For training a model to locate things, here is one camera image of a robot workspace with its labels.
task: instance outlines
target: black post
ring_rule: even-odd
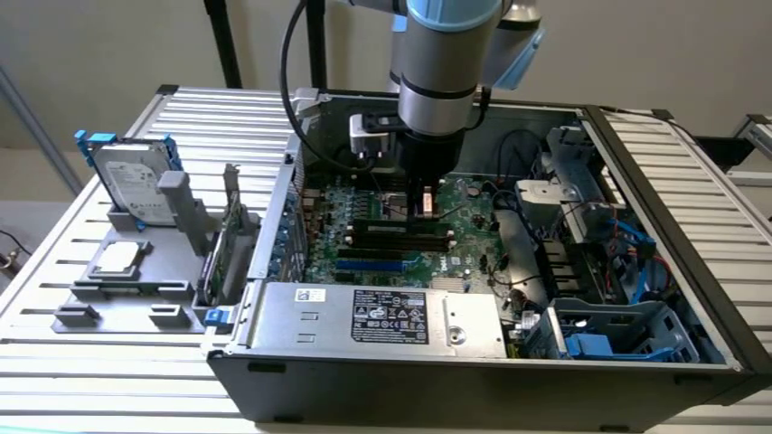
[[[228,6],[225,0],[204,0],[204,7],[209,15],[217,54],[220,55],[221,74],[225,77],[225,86],[230,89],[241,89],[241,74],[238,73],[238,60],[233,36],[230,35],[230,22],[228,21]]]
[[[309,0],[305,19],[309,34],[310,86],[326,90],[326,41],[324,35],[324,0]]]

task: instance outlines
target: aluminum profile table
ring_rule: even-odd
[[[153,98],[129,135],[173,134],[185,170],[192,174],[194,196],[213,211],[224,206],[224,163],[240,164],[242,200],[261,213],[289,137],[282,113],[274,93],[178,88],[172,95]],[[754,261],[765,264],[772,257],[761,254],[768,252],[765,249],[754,250],[754,242],[728,243],[734,250],[716,250],[714,240],[700,231],[700,226],[721,223],[728,231],[740,231],[750,240],[756,235],[746,228],[753,226],[742,223],[745,211],[734,202],[741,200],[721,196],[718,192],[726,187],[714,181],[705,169],[708,164],[693,158],[697,151],[674,138],[666,126],[644,119],[612,121],[632,146],[630,152],[637,149],[634,156],[644,172],[670,201],[678,222],[694,234],[694,243],[700,243],[714,273],[772,351],[770,287],[749,283],[724,266],[730,254],[732,260],[740,257],[742,267],[761,272]],[[652,144],[662,152],[653,153],[638,144]],[[664,158],[664,165],[657,165],[657,156]],[[698,183],[701,188],[690,190],[689,185],[697,184],[684,183]],[[705,209],[697,207],[705,203],[716,215],[706,215]],[[204,361],[198,349],[202,335],[53,333],[52,313],[66,300],[69,283],[81,275],[109,229],[108,207],[106,193],[92,180],[0,296],[0,427],[141,433],[362,432],[360,428],[256,428],[242,420]],[[770,430],[772,392],[766,391],[732,407],[696,407],[649,432],[761,434]]]

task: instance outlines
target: power supply label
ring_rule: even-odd
[[[426,345],[425,294],[356,289],[350,337],[366,343]]]

